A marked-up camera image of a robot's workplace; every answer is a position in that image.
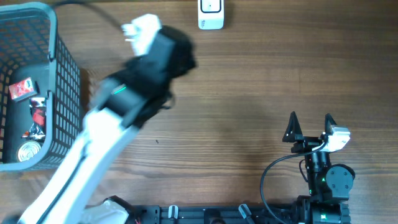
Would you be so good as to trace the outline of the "red tissue pack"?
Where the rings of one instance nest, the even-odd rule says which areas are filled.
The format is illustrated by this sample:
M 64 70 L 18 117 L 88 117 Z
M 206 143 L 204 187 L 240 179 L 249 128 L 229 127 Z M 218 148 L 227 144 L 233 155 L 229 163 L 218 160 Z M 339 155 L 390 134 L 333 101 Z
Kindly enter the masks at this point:
M 22 101 L 38 94 L 36 83 L 28 77 L 9 86 L 9 94 L 13 101 Z

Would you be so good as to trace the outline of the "hex wrench set package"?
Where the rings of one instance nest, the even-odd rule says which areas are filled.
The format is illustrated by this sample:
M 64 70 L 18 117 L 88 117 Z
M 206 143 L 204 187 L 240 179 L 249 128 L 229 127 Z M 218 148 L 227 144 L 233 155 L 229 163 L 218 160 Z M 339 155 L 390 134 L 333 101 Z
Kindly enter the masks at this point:
M 21 138 L 38 142 L 44 141 L 46 137 L 45 123 L 47 117 L 47 99 L 44 97 L 32 97 L 30 98 L 29 103 L 30 113 L 34 123 L 30 129 L 21 136 Z

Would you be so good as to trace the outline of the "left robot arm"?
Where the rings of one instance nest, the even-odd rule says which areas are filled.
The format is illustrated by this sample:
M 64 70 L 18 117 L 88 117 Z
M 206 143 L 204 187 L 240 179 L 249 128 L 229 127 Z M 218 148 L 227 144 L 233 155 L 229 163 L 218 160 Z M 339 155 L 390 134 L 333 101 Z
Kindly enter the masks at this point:
M 5 223 L 131 223 L 123 204 L 88 206 L 109 166 L 160 110 L 172 107 L 174 78 L 195 67 L 193 43 L 184 32 L 163 26 L 146 54 L 105 78 L 83 119 L 83 129 L 46 188 L 22 213 Z

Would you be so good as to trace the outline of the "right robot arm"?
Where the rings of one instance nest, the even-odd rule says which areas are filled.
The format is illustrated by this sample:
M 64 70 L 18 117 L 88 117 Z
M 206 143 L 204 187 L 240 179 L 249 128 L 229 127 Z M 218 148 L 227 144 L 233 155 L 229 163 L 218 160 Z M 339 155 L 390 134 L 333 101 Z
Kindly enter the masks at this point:
M 283 142 L 291 142 L 291 153 L 302 156 L 305 163 L 309 195 L 300 195 L 292 204 L 291 223 L 349 223 L 349 192 L 355 172 L 344 164 L 333 165 L 330 154 L 342 150 L 351 132 L 338 126 L 330 114 L 325 115 L 325 130 L 319 137 L 304 136 L 293 111 Z

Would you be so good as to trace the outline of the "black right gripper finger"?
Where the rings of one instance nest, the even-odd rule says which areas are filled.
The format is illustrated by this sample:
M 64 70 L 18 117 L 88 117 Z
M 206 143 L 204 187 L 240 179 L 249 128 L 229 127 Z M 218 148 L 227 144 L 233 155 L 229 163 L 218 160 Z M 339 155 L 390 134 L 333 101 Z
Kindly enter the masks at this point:
M 296 113 L 293 111 L 290 114 L 289 123 L 285 134 L 282 138 L 283 142 L 299 142 L 303 141 L 303 133 L 297 118 Z
M 336 125 L 336 121 L 333 119 L 330 113 L 325 115 L 325 133 L 331 134 L 332 126 Z

